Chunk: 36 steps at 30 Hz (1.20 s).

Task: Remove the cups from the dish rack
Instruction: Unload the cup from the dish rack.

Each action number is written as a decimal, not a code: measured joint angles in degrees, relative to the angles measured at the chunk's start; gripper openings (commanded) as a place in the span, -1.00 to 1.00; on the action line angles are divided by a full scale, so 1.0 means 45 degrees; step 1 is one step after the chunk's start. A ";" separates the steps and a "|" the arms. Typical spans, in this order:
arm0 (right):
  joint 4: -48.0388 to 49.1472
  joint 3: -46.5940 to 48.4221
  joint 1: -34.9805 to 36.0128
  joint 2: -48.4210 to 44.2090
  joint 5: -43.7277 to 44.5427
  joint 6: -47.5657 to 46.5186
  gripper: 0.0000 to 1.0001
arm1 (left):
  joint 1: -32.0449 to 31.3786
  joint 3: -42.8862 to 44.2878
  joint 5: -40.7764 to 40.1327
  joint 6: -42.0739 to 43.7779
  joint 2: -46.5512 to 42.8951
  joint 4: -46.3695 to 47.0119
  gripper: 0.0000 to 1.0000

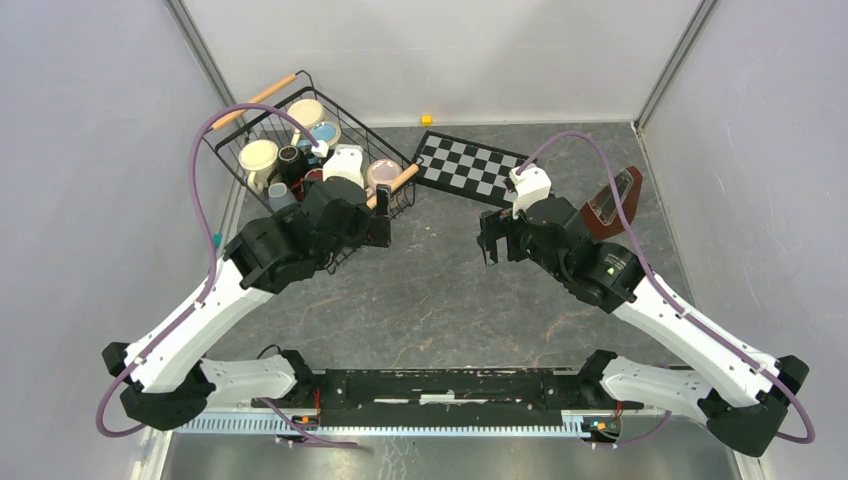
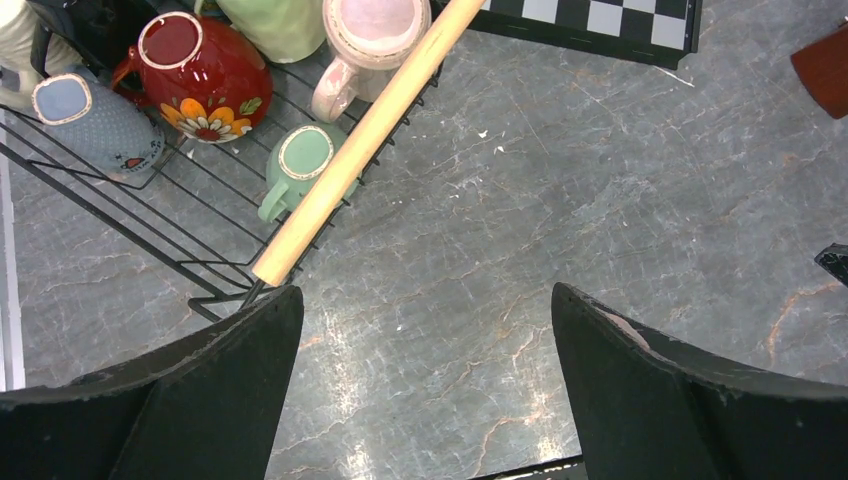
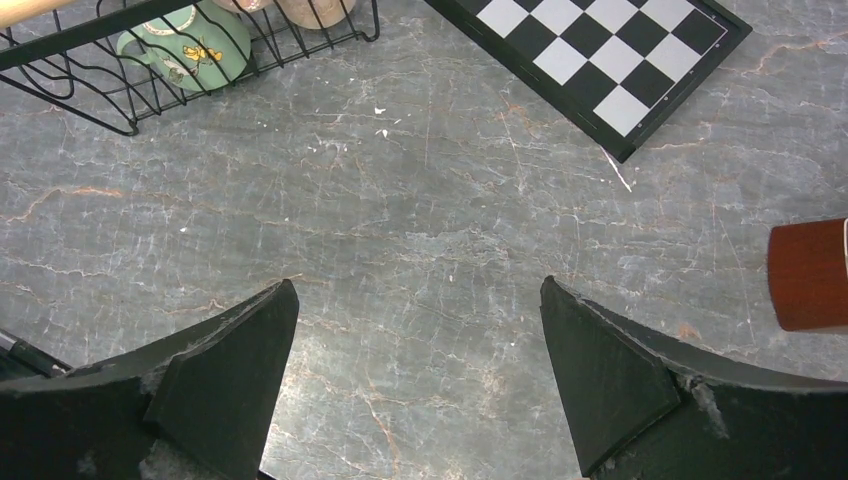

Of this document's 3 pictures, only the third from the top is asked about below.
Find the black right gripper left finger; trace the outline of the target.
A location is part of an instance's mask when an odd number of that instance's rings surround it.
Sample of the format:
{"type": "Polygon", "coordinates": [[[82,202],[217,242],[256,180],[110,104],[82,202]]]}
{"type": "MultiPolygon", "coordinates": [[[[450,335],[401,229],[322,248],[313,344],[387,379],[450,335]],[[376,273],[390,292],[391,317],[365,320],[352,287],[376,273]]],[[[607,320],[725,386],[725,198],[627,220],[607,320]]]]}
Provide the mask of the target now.
{"type": "Polygon", "coordinates": [[[5,479],[258,479],[299,314],[282,280],[73,367],[1,334],[5,479]]]}

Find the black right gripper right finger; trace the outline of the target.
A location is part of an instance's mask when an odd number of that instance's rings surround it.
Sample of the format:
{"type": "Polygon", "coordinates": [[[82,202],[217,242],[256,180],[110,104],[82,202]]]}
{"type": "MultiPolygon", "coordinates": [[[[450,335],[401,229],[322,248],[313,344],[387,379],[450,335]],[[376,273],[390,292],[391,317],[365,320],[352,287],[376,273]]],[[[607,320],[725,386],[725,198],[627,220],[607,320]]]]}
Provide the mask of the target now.
{"type": "Polygon", "coordinates": [[[589,479],[843,479],[847,386],[665,335],[547,277],[540,313],[589,479]]]}

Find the small green teacup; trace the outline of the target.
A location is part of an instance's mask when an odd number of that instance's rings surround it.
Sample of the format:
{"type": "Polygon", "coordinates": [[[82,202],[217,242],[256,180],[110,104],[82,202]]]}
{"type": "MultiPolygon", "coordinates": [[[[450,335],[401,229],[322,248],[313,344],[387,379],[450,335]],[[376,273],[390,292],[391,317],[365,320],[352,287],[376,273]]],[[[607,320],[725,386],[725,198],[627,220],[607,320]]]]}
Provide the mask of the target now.
{"type": "Polygon", "coordinates": [[[143,52],[131,57],[156,67],[164,79],[185,90],[211,91],[237,79],[251,57],[244,23],[213,1],[200,1],[144,22],[116,43],[123,56],[133,42],[143,52]]]}

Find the pink iridescent mug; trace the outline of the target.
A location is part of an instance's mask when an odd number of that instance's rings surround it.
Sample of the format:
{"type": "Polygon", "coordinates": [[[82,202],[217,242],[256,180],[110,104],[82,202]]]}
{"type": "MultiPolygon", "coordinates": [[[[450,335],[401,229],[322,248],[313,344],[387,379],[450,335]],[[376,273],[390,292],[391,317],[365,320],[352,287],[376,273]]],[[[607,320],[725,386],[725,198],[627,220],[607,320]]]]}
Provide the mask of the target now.
{"type": "Polygon", "coordinates": [[[295,25],[311,30],[329,28],[351,13],[356,0],[279,0],[283,13],[295,25]]]}

